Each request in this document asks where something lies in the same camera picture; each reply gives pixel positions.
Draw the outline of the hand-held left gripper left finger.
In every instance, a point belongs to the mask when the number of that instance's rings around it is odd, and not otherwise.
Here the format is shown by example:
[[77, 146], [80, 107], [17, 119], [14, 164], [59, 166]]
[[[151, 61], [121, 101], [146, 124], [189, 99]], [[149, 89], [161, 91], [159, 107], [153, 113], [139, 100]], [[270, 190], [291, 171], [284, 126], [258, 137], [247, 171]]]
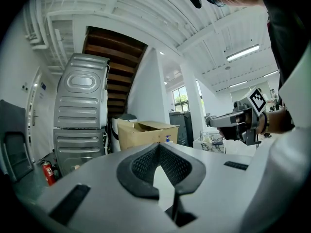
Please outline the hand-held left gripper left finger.
[[37, 205], [47, 214], [77, 184], [90, 191], [74, 213], [68, 227], [80, 233], [168, 233], [176, 224], [160, 208], [158, 201], [132, 196], [117, 179], [118, 164], [141, 150], [134, 147], [95, 158], [47, 188]]

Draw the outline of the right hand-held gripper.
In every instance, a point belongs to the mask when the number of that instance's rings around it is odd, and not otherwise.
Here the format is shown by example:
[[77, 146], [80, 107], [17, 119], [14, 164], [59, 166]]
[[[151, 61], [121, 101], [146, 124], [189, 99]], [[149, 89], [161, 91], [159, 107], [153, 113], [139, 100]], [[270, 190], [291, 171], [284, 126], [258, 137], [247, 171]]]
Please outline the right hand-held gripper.
[[247, 146], [258, 146], [261, 141], [256, 130], [265, 106], [266, 99], [258, 88], [254, 88], [241, 100], [234, 102], [232, 113], [214, 118], [208, 116], [206, 124], [219, 128], [226, 140], [239, 140]]

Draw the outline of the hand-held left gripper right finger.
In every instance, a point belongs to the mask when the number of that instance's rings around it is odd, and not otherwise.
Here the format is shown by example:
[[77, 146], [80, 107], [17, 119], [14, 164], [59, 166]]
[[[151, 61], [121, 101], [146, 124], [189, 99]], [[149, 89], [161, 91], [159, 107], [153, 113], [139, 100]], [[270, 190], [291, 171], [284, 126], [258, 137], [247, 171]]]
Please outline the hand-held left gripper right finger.
[[249, 166], [251, 156], [221, 154], [170, 145], [176, 153], [184, 153], [206, 168], [206, 175], [197, 190], [180, 197], [186, 212], [196, 219], [183, 227], [162, 229], [163, 233], [239, 233], [241, 220], [250, 202], [244, 182], [247, 172], [225, 165], [226, 162]]

